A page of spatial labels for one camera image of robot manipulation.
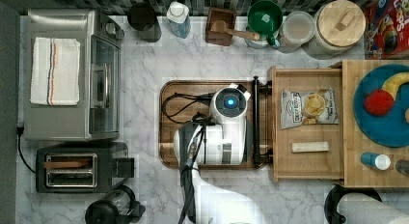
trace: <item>marble countertop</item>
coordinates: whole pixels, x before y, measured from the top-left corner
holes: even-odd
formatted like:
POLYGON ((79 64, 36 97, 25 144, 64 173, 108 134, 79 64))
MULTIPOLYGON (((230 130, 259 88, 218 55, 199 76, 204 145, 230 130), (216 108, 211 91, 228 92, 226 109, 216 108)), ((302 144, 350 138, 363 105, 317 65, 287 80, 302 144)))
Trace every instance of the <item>marble countertop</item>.
MULTIPOLYGON (((233 38, 229 47, 205 42, 206 17, 191 17, 192 30, 186 39, 174 36, 166 19, 159 17, 162 37, 148 43, 138 38, 125 16, 113 16, 125 31, 122 46, 121 114, 118 141, 124 141, 135 157, 136 177, 126 182, 147 210, 139 223, 177 223, 183 205, 179 174, 164 166, 158 154, 159 93, 174 79, 247 79, 254 75, 265 81, 271 66, 277 68, 328 67, 341 59, 364 59, 363 44, 330 60, 318 61, 303 49, 283 54, 273 48, 253 49, 233 38)), ((22 50, 26 19, 21 21, 22 50)), ((245 17, 236 21, 243 30, 245 17)), ((23 142, 32 165, 41 142, 23 142)), ((326 223, 323 205, 333 185, 319 180, 292 180, 273 183, 270 166, 252 171, 202 171, 211 184, 242 193, 255 200, 269 223, 326 223)), ((40 194, 35 176, 17 160, 16 223, 85 223, 88 205, 103 194, 40 194)), ((409 198, 401 190, 382 193, 384 200, 408 211, 409 198)))

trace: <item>white robot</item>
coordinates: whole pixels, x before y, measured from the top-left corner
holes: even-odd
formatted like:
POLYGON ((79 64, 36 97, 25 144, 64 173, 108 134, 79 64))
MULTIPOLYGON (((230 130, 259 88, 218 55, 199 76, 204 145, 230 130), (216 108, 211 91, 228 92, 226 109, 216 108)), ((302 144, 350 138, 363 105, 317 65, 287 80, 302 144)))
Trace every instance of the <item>white robot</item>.
POLYGON ((266 224, 259 206, 250 198, 203 181, 198 165, 238 165, 245 155, 246 111, 250 93, 231 84, 210 103, 210 120, 191 122, 174 136, 179 162, 185 215, 199 224, 266 224))

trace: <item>striped dish towel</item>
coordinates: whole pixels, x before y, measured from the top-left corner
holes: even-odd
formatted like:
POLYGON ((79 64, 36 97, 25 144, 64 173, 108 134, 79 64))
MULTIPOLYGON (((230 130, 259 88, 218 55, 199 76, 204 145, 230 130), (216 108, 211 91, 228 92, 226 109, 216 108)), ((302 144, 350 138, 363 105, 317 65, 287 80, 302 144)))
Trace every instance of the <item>striped dish towel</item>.
POLYGON ((32 103, 78 103, 79 47, 80 43, 76 39, 36 38, 31 76, 32 103))

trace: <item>blue plate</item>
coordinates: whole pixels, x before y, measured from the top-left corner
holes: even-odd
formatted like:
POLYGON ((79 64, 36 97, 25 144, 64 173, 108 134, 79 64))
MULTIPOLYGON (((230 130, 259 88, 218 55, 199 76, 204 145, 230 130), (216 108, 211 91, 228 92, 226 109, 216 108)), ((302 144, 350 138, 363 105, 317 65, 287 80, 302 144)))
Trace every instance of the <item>blue plate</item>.
POLYGON ((354 114, 362 132, 373 142, 392 148, 409 145, 409 124, 405 120, 405 111, 409 108, 409 85, 401 85, 394 107, 386 116, 375 117, 364 109, 365 93, 381 89, 386 79, 392 75, 409 71, 402 65, 386 65, 368 73, 358 85, 354 97, 354 114))

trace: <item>red box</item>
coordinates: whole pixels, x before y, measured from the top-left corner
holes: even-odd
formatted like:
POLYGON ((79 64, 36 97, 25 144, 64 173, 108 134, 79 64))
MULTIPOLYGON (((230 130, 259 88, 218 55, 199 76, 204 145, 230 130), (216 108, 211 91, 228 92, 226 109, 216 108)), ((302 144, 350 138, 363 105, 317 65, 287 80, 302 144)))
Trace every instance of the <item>red box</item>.
POLYGON ((379 0, 365 16, 366 59, 409 56, 409 0, 379 0))

